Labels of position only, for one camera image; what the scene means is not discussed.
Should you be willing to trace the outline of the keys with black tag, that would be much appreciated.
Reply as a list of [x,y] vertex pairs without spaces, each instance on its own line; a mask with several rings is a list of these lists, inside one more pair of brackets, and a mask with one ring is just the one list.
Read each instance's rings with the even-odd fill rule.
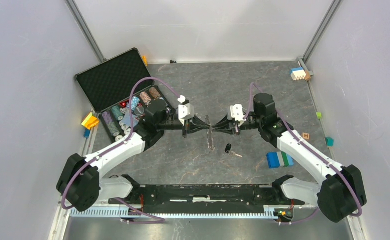
[[236,152],[232,151],[232,145],[230,143],[226,145],[224,152],[226,154],[228,154],[229,156],[233,156],[233,157],[236,156],[236,157],[242,158],[242,155],[237,154]]

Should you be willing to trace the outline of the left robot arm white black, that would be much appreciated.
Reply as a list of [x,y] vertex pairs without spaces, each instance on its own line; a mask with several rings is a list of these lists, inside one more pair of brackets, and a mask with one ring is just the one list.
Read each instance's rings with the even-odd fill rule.
[[61,207],[83,212],[98,200],[114,197],[135,203],[140,191],[128,179],[102,180],[102,177],[125,160],[148,150],[166,130],[181,130],[182,136],[186,137],[209,127],[195,115],[194,107],[188,101],[180,104],[176,111],[168,110],[162,99],[150,101],[144,116],[128,135],[93,154],[80,156],[75,153],[68,157],[56,185],[61,194]]

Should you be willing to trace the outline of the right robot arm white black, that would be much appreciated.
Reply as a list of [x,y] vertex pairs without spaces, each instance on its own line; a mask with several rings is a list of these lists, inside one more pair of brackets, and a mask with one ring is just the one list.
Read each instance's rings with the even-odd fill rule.
[[229,135],[251,129],[258,130],[263,140],[288,154],[315,179],[313,183],[290,175],[277,179],[271,191],[276,203],[302,201],[315,206],[333,223],[362,215],[367,198],[361,171],[354,165],[343,166],[308,143],[279,115],[272,95],[252,96],[245,112],[239,104],[230,106],[227,116],[212,127],[214,132]]

